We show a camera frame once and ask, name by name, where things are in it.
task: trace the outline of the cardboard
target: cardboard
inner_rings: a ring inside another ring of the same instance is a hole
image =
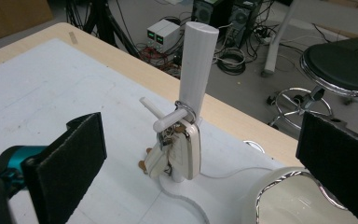
[[[52,18],[47,0],[0,0],[0,38]]]

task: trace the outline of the floor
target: floor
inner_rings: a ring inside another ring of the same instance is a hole
[[[0,48],[52,24],[66,21],[64,1],[49,0],[48,2],[54,16],[52,21],[1,38]],[[86,8],[85,1],[79,0],[78,2],[79,12],[83,13]],[[192,4],[192,0],[184,0],[177,5],[167,4],[163,0],[120,0],[119,8],[121,8],[133,42],[144,43],[146,41],[145,29],[147,27],[166,16],[178,17],[181,20],[189,17],[191,15]],[[117,1],[109,0],[109,6],[117,22],[121,27],[124,27]],[[286,6],[274,3],[268,16],[267,25],[279,24],[286,9]],[[330,40],[343,38],[340,35],[325,30],[323,32],[325,37]],[[283,35],[283,39],[287,40],[286,45],[302,50],[313,44],[324,42],[321,34],[311,24],[303,21],[291,23],[287,32]],[[298,59],[300,57],[298,51],[287,47],[280,47],[279,49],[275,74],[270,77],[262,77],[261,73],[267,57],[267,51],[268,46],[261,46],[257,51],[257,59],[252,63],[247,63],[246,70],[239,76],[227,75],[216,64],[213,64],[206,90],[207,93],[264,123],[271,121],[277,111],[274,106],[268,105],[266,100],[273,92],[290,87],[311,90],[313,84],[298,70]],[[358,103],[344,105],[343,98],[330,92],[327,92],[324,98],[334,109],[335,117],[346,121],[348,123],[347,127],[358,133]],[[277,125],[281,132],[298,138],[298,130],[295,130],[281,120],[277,122]]]

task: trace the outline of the stool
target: stool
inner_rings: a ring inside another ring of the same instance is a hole
[[[358,100],[358,52],[331,43],[314,45],[304,51],[300,66],[302,73],[317,86],[312,91],[290,88],[271,95],[267,103],[275,105],[279,112],[268,123],[271,127],[278,129],[275,122],[284,118],[300,130],[299,116],[305,111],[333,116],[330,105],[323,99],[324,90]]]

